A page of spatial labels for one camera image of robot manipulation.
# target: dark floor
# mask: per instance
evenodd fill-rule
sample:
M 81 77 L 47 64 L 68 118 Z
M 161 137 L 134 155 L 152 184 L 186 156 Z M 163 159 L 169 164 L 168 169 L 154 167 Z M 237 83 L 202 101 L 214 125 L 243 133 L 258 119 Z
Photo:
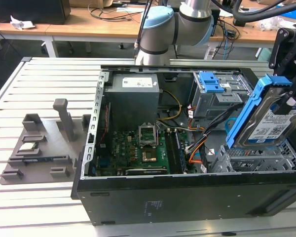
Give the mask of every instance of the dark floor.
M 42 54 L 41 41 L 34 40 L 13 40 L 12 45 L 21 54 L 19 56 L 7 42 L 1 41 L 3 49 L 0 50 L 0 89 L 5 81 L 14 71 L 23 56 L 30 57 L 48 57 Z M 124 49 L 118 48 L 118 43 L 91 43 L 91 53 L 86 53 L 84 42 L 73 42 L 74 53 L 69 53 L 67 42 L 57 42 L 59 57 L 87 57 L 87 58 L 132 58 L 134 46 L 131 43 L 125 43 Z M 206 46 L 182 46 L 179 58 L 182 59 L 203 59 Z M 256 60 L 255 53 L 257 48 L 234 48 L 230 53 L 228 60 Z M 170 56 L 175 58 L 175 53 L 170 47 Z M 216 55 L 215 59 L 222 59 L 222 55 Z

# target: green circuit board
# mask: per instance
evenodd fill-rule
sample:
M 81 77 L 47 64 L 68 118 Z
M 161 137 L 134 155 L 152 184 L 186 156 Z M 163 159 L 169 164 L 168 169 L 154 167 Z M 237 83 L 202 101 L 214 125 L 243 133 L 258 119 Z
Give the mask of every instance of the green circuit board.
M 141 146 L 138 130 L 114 132 L 110 157 L 100 158 L 100 164 L 105 159 L 105 165 L 99 169 L 101 176 L 123 175 L 125 170 L 133 168 L 166 169 L 167 174 L 170 174 L 165 134 L 165 131 L 157 133 L 156 146 Z M 149 132 L 142 132 L 141 140 L 153 140 L 153 136 Z M 180 133 L 180 143 L 183 148 L 188 143 L 185 132 Z

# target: hard drive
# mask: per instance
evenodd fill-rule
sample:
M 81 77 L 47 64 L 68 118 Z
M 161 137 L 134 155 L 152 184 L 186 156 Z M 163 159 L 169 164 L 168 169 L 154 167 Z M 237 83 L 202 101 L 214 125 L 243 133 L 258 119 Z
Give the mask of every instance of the hard drive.
M 296 104 L 287 115 L 272 110 L 291 86 L 286 77 L 261 78 L 226 137 L 229 148 L 263 150 L 281 145 L 296 128 Z

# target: open computer tower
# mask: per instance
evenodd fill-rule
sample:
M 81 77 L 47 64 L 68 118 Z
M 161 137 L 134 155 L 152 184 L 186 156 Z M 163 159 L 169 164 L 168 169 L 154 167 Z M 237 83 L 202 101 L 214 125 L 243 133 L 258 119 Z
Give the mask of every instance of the open computer tower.
M 223 92 L 206 92 L 200 71 Z M 186 153 L 202 127 L 247 101 L 257 81 L 245 68 L 102 67 L 72 197 L 93 225 L 278 213 L 296 201 L 296 131 L 276 149 L 228 149 L 230 120 L 195 152 L 201 162 Z

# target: motherboard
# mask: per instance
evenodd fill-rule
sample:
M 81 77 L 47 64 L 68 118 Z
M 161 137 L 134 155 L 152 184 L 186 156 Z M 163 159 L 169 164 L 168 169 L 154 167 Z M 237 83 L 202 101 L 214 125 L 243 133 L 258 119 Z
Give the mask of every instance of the motherboard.
M 189 144 L 185 131 L 154 130 L 154 125 L 135 131 L 115 131 L 111 152 L 97 156 L 96 176 L 183 174 L 193 167 L 184 154 Z

